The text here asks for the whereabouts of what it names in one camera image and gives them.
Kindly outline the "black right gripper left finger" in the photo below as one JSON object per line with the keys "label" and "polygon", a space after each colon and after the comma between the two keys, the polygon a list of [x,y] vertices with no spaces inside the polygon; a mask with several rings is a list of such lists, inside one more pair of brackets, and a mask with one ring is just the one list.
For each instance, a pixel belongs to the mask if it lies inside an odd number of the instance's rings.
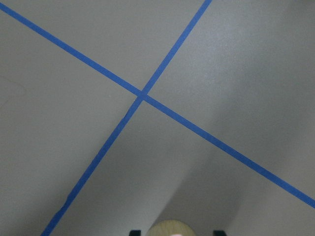
{"label": "black right gripper left finger", "polygon": [[141,236],[141,231],[140,230],[131,230],[129,232],[129,236]]}

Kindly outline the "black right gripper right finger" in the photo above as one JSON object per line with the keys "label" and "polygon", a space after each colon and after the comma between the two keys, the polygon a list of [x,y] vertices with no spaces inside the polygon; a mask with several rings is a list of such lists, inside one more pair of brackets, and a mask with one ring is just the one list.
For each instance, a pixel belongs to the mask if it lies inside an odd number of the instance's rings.
{"label": "black right gripper right finger", "polygon": [[223,230],[213,230],[213,236],[224,236]]}

